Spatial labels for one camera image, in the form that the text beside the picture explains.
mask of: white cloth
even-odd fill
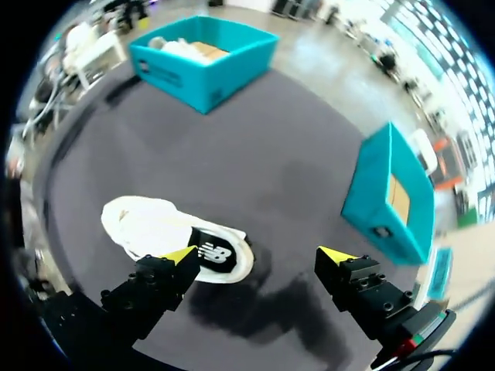
[[[195,46],[187,43],[185,39],[179,41],[165,41],[162,37],[154,37],[148,43],[148,46],[153,49],[161,49],[161,51],[181,56],[189,60],[194,60],[198,63],[207,65],[211,60],[206,58]]]

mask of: orange object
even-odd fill
[[[450,179],[446,182],[435,184],[435,190],[439,191],[442,189],[452,189],[456,184],[459,184],[463,181],[462,176],[457,176],[454,179]]]
[[[447,137],[440,139],[433,145],[433,149],[435,152],[440,151],[441,149],[445,148],[447,145],[449,145],[449,139]]]

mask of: cable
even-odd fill
[[[418,354],[417,356],[412,356],[408,358],[401,359],[391,365],[381,369],[381,371],[400,371],[406,366],[409,366],[413,363],[421,362],[426,359],[435,358],[436,356],[449,356],[452,357],[456,354],[456,351],[453,349],[445,349],[445,350],[434,350],[432,352],[427,352],[423,354]]]

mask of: black label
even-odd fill
[[[210,93],[210,105],[214,106],[222,99],[222,90],[217,89],[213,93]]]
[[[183,80],[178,73],[166,70],[161,66],[156,66],[155,64],[148,63],[145,60],[139,60],[139,68],[142,72],[147,74],[154,74],[160,80],[164,80],[174,87],[183,87]]]

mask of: green object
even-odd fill
[[[472,207],[467,213],[457,218],[457,227],[466,228],[467,226],[475,226],[478,223],[478,211]]]

